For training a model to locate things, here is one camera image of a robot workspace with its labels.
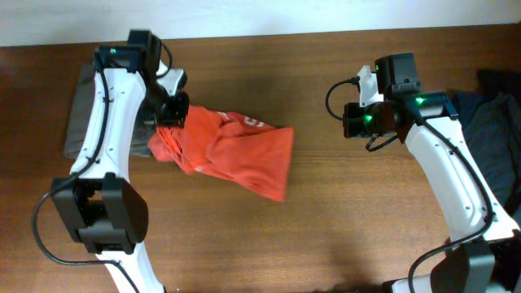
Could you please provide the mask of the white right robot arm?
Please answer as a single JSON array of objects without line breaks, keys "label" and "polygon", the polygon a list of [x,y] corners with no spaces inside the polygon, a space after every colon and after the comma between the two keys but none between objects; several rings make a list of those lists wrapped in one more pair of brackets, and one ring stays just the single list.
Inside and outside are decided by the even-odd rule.
[{"label": "white right robot arm", "polygon": [[388,70],[365,65],[350,79],[360,100],[345,106],[344,135],[387,135],[406,145],[436,196],[449,241],[421,255],[405,278],[384,282],[383,291],[518,292],[519,225],[480,172],[450,99],[422,92],[412,66],[402,82],[386,81]]}]

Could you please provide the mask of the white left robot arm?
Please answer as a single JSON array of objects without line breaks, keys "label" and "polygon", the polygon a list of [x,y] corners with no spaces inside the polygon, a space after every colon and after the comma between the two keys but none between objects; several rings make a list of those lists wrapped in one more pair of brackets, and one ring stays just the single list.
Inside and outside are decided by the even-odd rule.
[{"label": "white left robot arm", "polygon": [[145,246],[149,213],[129,183],[129,153],[139,109],[158,125],[182,127],[186,73],[164,64],[162,45],[100,46],[94,52],[94,105],[84,142],[51,199],[72,240],[95,256],[70,266],[103,265],[120,292],[163,292]]}]

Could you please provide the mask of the orange t-shirt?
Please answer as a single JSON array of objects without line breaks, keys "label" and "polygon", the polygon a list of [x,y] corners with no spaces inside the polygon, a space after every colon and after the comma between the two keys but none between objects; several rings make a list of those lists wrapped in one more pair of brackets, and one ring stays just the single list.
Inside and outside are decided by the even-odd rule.
[{"label": "orange t-shirt", "polygon": [[159,127],[148,147],[159,162],[191,175],[233,181],[275,202],[286,198],[294,129],[237,112],[192,105],[183,128]]}]

